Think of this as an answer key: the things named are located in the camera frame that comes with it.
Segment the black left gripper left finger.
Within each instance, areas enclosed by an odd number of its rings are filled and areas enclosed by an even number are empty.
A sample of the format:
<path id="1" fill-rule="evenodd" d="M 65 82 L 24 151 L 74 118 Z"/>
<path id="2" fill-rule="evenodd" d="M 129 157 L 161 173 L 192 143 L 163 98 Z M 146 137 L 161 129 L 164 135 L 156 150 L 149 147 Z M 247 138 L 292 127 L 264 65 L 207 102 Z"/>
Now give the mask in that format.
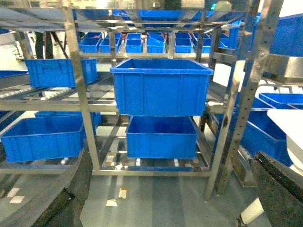
<path id="1" fill-rule="evenodd" d="M 56 180 L 0 222 L 2 227 L 81 227 L 89 196 L 92 159 L 88 151 Z"/>

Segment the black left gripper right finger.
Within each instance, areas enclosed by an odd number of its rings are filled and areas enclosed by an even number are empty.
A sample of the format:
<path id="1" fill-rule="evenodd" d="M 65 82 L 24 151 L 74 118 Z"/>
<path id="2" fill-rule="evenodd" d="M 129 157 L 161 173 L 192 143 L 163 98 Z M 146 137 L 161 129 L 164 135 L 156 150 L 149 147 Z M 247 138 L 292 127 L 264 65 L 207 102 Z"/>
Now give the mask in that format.
<path id="1" fill-rule="evenodd" d="M 259 151 L 250 160 L 258 197 L 273 227 L 303 225 L 303 176 Z"/>

